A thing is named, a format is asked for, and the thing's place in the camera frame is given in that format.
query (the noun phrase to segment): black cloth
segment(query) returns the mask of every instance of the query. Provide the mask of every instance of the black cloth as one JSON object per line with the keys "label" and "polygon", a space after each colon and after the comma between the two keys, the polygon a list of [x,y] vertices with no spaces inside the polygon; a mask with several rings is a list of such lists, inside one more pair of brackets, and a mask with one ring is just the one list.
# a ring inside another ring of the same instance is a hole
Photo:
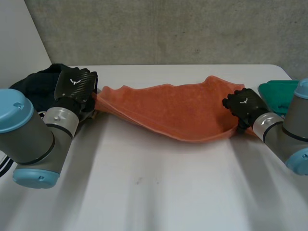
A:
{"label": "black cloth", "polygon": [[62,70],[71,69],[64,64],[52,64],[49,68],[28,75],[10,88],[22,92],[38,113],[46,112],[54,103],[54,90]]}

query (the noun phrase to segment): white table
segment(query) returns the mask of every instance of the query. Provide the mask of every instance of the white table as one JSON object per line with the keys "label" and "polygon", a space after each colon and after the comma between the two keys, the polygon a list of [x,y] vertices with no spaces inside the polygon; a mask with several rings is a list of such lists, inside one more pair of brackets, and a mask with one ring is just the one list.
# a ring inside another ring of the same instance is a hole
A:
{"label": "white table", "polygon": [[[199,83],[216,75],[256,88],[289,79],[273,65],[84,66],[99,87]],[[189,144],[112,115],[75,137],[57,185],[0,179],[2,231],[303,231],[308,178],[248,136]]]}

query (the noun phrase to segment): towel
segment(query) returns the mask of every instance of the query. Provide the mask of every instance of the towel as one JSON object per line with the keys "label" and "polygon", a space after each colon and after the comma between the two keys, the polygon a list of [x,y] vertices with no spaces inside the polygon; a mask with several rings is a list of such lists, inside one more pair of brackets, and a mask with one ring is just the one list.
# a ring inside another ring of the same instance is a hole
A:
{"label": "towel", "polygon": [[180,141],[214,141],[235,133],[238,119],[223,107],[222,99],[243,87],[215,76],[180,86],[104,87],[95,109]]}
{"label": "towel", "polygon": [[269,109],[284,116],[288,111],[298,83],[299,80],[272,80],[261,84],[258,90]]}

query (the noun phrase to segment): teal towel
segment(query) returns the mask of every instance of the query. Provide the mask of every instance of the teal towel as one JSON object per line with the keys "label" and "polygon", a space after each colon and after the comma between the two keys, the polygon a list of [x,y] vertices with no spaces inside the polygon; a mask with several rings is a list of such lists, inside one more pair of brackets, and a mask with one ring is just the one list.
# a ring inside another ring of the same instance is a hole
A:
{"label": "teal towel", "polygon": [[263,83],[258,90],[270,110],[285,115],[292,101],[299,80],[272,80]]}

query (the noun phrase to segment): gray wall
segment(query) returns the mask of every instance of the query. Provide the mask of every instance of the gray wall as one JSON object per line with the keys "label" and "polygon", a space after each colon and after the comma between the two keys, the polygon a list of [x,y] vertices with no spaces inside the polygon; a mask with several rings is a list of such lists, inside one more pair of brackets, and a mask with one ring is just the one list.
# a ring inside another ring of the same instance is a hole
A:
{"label": "gray wall", "polygon": [[53,63],[276,64],[308,77],[307,0],[25,0]]}

